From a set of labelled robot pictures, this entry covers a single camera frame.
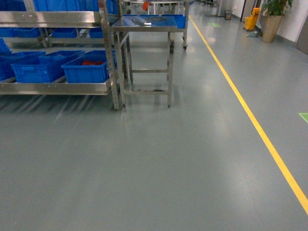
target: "potted plant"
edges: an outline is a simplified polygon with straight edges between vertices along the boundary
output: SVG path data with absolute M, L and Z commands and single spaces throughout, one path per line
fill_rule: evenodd
M 293 0 L 265 0 L 262 7 L 263 15 L 266 15 L 262 41 L 273 42 L 278 31 L 285 9 L 292 7 Z

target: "trash can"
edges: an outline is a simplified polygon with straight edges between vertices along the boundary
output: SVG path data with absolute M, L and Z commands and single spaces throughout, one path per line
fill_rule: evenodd
M 225 19 L 226 20 L 232 19 L 232 11 L 225 11 Z

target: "crate handle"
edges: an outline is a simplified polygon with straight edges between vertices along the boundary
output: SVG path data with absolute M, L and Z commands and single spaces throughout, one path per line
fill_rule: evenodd
M 34 67 L 32 66 L 24 66 L 21 68 L 23 71 L 34 71 Z

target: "plant pot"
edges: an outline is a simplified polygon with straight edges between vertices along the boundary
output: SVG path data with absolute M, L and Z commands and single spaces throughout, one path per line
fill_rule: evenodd
M 262 42 L 273 42 L 283 16 L 267 16 L 262 36 Z

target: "floor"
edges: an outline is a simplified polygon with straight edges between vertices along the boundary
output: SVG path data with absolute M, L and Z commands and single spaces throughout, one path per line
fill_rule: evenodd
M 190 9 L 308 195 L 308 124 L 298 115 L 308 112 L 308 56 L 247 38 L 242 23 L 212 14 L 198 3 Z M 165 65 L 166 40 L 132 34 L 134 67 Z M 0 96 L 0 230 L 308 230 L 306 212 L 191 21 L 186 52 L 181 43 L 178 34 L 171 109 L 166 96 L 130 96 L 118 112 L 110 97 Z M 135 83 L 163 87 L 166 77 Z

